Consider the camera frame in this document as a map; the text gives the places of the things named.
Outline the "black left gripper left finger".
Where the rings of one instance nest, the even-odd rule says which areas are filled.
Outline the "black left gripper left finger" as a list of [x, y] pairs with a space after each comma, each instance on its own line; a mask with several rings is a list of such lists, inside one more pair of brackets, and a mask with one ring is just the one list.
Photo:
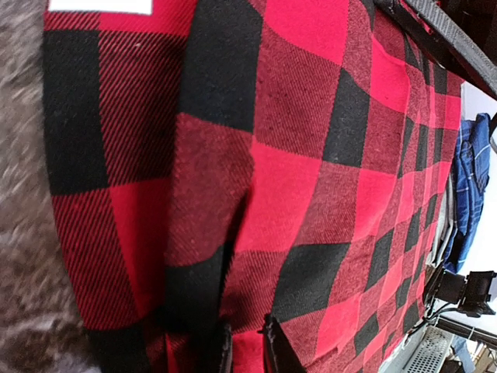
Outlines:
[[222, 322], [217, 328], [217, 349], [215, 371], [218, 373], [230, 373], [232, 371], [233, 339], [231, 326], [228, 322]]

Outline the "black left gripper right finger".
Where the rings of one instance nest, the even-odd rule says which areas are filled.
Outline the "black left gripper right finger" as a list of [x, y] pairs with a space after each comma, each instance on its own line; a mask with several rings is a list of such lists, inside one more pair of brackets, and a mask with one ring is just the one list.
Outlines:
[[265, 315], [262, 329], [264, 372], [306, 373], [277, 319]]

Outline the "red black plaid shirt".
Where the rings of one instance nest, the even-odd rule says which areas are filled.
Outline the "red black plaid shirt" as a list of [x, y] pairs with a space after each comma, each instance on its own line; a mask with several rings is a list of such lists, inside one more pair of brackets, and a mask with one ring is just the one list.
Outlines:
[[44, 140], [103, 372], [376, 372], [419, 321], [461, 79], [371, 1], [51, 1]]

